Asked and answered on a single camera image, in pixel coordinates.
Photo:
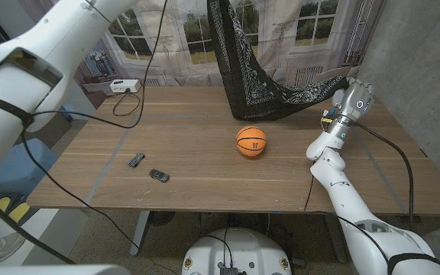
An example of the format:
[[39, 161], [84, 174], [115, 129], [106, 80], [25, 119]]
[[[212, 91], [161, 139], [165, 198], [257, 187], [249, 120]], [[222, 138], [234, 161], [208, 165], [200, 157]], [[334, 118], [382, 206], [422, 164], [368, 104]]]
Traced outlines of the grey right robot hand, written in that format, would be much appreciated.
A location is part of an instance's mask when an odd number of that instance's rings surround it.
[[335, 119], [327, 132], [345, 140], [347, 133], [358, 119], [366, 115], [374, 103], [374, 87], [359, 79], [348, 78], [349, 87], [343, 91], [339, 103], [335, 106]]

